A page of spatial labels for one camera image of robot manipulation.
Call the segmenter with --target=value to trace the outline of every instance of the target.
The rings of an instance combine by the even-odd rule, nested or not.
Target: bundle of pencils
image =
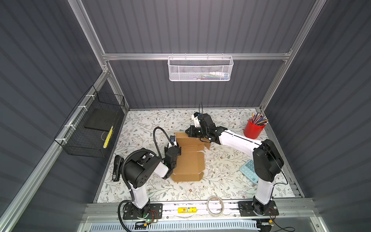
[[[253,124],[258,126],[263,126],[268,123],[267,117],[264,117],[263,114],[260,113],[252,113],[252,115],[250,116],[250,120]]]

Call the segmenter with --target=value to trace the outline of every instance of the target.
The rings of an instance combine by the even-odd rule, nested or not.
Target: light blue slotted cable duct
[[[199,230],[229,230],[249,229],[259,231],[256,221],[235,219],[235,220],[210,220],[210,221],[160,221],[147,226],[146,229],[134,230],[135,222],[124,222],[131,231],[199,231]],[[92,223],[90,232],[125,232],[118,222]]]

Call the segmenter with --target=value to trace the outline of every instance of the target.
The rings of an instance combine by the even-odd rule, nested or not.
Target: corrugated wall panel
[[[371,2],[327,1],[266,114],[331,231],[371,220]]]
[[[314,0],[83,0],[106,53],[287,52]]]
[[[67,1],[1,0],[0,35],[2,214],[102,70]],[[76,229],[105,163],[61,154],[13,231]]]
[[[235,61],[230,81],[173,82],[166,61],[110,61],[131,108],[259,106],[282,61]]]

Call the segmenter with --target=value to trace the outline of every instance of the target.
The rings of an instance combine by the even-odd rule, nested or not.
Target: brown cardboard
[[[188,137],[186,133],[175,133],[177,143],[182,149],[181,156],[177,159],[177,167],[171,178],[175,182],[200,181],[204,176],[205,158],[201,151],[206,147],[210,149],[210,143],[202,142],[199,138]]]

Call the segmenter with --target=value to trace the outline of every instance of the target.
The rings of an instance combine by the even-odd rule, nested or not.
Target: red cup
[[[259,126],[259,125],[253,124],[251,119],[249,119],[245,130],[243,130],[243,134],[247,138],[256,139],[259,136],[259,134],[262,132],[264,127],[265,127],[265,125]]]

